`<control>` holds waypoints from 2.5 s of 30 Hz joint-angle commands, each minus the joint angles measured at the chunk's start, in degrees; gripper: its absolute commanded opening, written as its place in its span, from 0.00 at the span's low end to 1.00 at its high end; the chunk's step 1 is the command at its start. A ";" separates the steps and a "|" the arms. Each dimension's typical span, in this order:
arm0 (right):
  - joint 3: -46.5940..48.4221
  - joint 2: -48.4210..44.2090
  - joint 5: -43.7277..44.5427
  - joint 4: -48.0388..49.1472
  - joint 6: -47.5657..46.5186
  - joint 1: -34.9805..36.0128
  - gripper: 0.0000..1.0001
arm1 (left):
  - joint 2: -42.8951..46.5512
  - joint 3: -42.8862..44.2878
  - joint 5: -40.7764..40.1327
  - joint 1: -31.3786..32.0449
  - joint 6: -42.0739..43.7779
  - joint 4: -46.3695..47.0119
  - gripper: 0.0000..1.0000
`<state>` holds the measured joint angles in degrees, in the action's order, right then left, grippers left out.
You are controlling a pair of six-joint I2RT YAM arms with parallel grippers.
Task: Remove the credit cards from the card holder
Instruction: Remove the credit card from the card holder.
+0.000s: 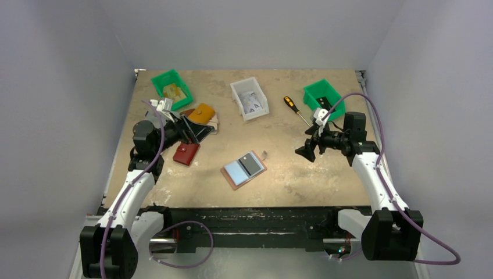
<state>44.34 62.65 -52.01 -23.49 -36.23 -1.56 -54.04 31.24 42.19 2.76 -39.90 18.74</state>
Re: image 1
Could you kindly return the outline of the black credit card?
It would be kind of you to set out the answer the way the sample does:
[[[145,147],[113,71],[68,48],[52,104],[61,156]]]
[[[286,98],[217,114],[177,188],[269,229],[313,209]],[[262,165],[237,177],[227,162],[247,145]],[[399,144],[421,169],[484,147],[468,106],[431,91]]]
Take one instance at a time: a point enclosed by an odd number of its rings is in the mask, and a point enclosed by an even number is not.
[[[240,157],[238,162],[244,168],[249,177],[253,177],[265,169],[258,160],[257,156],[252,152]]]

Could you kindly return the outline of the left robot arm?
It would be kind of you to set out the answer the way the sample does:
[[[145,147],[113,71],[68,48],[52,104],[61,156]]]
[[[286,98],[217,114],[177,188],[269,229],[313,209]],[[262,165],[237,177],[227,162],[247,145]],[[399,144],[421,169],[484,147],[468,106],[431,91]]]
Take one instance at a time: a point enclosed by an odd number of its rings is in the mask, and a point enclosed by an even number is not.
[[[138,246],[155,233],[160,238],[173,232],[169,209],[141,205],[162,172],[162,151],[177,142],[198,144],[214,127],[172,116],[157,128],[149,120],[133,127],[133,143],[128,173],[112,205],[93,226],[80,233],[80,255],[86,278],[131,278],[138,266]]]

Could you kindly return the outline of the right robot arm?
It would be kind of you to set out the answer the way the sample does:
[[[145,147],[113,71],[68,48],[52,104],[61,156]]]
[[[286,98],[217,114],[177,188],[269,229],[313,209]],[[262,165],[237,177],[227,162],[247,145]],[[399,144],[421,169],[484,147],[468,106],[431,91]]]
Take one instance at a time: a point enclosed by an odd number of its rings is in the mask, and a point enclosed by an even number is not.
[[[355,236],[367,260],[414,261],[421,233],[411,222],[421,227],[423,216],[418,210],[409,209],[385,174],[378,159],[380,149],[366,138],[366,115],[346,113],[342,131],[330,130],[328,116],[326,109],[313,112],[313,124],[305,132],[310,138],[295,153],[314,162],[315,148],[319,148],[320,153],[327,148],[341,151],[363,183],[372,215],[365,216],[352,209],[340,210],[326,221],[327,231],[335,237],[345,232]]]

